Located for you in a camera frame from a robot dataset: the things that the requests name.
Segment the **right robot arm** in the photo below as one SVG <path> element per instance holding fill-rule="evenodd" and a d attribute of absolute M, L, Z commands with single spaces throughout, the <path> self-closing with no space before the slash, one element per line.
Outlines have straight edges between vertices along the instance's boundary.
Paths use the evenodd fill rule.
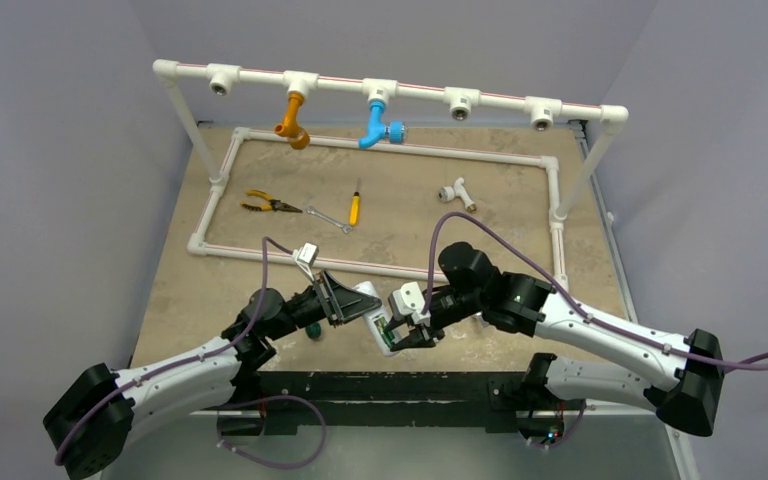
<path fill-rule="evenodd" d="M 499 331 L 598 356 L 588 363 L 535 355 L 521 381 L 529 404 L 603 400 L 651 411 L 690 435 L 713 434 L 725 377 L 716 335 L 702 329 L 689 335 L 646 329 L 580 304 L 545 280 L 502 272 L 467 242 L 444 248 L 438 264 L 447 283 L 430 297 L 416 282 L 389 295 L 392 316 L 380 333 L 408 329 L 391 352 L 433 348 L 446 327 L 478 314 Z"/>

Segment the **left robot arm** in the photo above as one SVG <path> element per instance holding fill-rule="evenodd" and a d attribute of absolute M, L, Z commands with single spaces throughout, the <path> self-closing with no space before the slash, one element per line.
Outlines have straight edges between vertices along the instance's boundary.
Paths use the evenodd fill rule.
<path fill-rule="evenodd" d="M 109 466 L 139 436 L 205 409 L 244 409 L 269 401 L 259 369 L 272 359 L 272 341 L 327 321 L 340 326 L 370 313 L 381 299 L 338 282 L 328 271 L 284 298 L 261 288 L 220 335 L 154 364 L 84 370 L 43 418 L 54 462 L 72 479 Z"/>

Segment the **green AA battery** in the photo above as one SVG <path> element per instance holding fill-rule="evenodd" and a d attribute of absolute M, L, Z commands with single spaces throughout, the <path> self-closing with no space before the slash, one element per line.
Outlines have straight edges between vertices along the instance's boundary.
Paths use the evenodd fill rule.
<path fill-rule="evenodd" d="M 391 343 L 393 341 L 392 332 L 386 330 L 388 320 L 384 316 L 379 316 L 374 320 L 374 324 L 376 326 L 376 330 L 382 338 L 382 341 L 385 343 Z"/>

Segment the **white remote control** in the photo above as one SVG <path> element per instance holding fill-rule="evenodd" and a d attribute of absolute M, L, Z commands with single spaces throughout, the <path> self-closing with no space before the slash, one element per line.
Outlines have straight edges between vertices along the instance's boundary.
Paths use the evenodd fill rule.
<path fill-rule="evenodd" d="M 382 302 L 381 306 L 364 313 L 362 318 L 382 354 L 385 357 L 395 356 L 396 352 L 392 350 L 392 347 L 402 339 L 402 335 L 398 330 L 385 332 L 385 327 L 392 320 L 391 312 L 386 308 L 385 302 L 381 299 L 371 281 L 361 282 L 355 285 L 354 289 Z"/>

